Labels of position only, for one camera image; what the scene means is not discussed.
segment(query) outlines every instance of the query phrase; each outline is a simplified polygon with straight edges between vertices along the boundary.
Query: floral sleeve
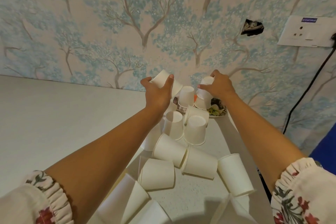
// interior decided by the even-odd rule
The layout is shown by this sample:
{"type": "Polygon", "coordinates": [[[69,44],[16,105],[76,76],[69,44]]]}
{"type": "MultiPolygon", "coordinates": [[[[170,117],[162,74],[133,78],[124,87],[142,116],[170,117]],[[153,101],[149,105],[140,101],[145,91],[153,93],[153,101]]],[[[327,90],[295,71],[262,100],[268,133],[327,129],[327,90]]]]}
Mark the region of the floral sleeve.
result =
{"type": "Polygon", "coordinates": [[[34,171],[25,183],[0,198],[1,223],[73,224],[63,189],[43,171],[34,171]]]}
{"type": "Polygon", "coordinates": [[[271,200],[276,224],[335,223],[335,205],[336,176],[312,158],[287,167],[275,183],[271,200]]]}

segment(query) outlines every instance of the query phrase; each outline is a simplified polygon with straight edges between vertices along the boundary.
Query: electrical outlet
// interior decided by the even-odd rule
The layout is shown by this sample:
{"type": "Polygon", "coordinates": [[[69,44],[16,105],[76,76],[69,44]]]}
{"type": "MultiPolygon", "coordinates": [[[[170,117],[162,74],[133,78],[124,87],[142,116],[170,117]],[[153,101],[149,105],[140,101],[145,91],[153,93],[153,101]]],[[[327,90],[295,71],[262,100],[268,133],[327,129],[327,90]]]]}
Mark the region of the electrical outlet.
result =
{"type": "Polygon", "coordinates": [[[336,33],[336,17],[289,16],[279,45],[332,47],[330,37],[336,33]]]}

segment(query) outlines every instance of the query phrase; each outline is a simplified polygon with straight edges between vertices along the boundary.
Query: wallpaper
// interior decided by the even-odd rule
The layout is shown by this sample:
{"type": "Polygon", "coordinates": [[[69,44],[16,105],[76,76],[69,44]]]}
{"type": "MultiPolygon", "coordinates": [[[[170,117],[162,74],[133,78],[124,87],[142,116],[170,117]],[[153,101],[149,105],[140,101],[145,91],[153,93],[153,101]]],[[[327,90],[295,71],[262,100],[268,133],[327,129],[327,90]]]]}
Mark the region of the wallpaper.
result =
{"type": "MultiPolygon", "coordinates": [[[[280,130],[329,48],[279,46],[289,15],[336,16],[336,0],[0,0],[0,74],[127,90],[161,69],[196,86],[217,68],[280,130]],[[264,25],[241,35],[246,19],[264,25]]],[[[336,57],[286,135],[309,153],[336,121],[336,57]]]]}

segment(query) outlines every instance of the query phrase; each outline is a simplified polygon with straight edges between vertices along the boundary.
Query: white table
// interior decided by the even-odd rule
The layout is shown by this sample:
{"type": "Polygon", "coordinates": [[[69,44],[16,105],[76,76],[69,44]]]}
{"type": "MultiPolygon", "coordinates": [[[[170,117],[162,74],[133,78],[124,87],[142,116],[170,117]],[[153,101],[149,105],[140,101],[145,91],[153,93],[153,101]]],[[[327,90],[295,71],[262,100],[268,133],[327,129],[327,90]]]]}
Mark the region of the white table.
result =
{"type": "MultiPolygon", "coordinates": [[[[102,136],[145,106],[143,92],[0,76],[0,196],[15,188],[32,170],[56,161],[102,136]]],[[[240,203],[259,223],[273,223],[271,207],[254,162],[229,115],[211,119],[205,152],[220,158],[240,153],[254,188],[240,203]]],[[[128,167],[137,175],[139,149],[128,167]]],[[[214,180],[181,175],[173,189],[149,192],[176,224],[209,223],[227,195],[214,180]]]]}

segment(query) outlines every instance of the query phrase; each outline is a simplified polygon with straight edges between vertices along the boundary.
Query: hand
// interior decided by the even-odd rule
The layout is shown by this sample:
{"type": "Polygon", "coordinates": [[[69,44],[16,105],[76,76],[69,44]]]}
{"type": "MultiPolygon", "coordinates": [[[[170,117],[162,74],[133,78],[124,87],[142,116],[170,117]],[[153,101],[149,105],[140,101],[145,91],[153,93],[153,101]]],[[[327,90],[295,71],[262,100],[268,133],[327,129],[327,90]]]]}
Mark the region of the hand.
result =
{"type": "Polygon", "coordinates": [[[146,77],[140,82],[146,89],[146,108],[157,112],[158,115],[162,117],[170,103],[174,75],[169,75],[162,88],[159,88],[154,83],[151,83],[151,79],[151,77],[146,77]]]}
{"type": "Polygon", "coordinates": [[[228,95],[235,94],[235,89],[232,86],[232,82],[226,74],[221,74],[217,69],[213,70],[211,73],[212,77],[215,78],[211,85],[199,84],[197,88],[206,90],[214,98],[218,98],[225,101],[224,98],[228,95]]]}

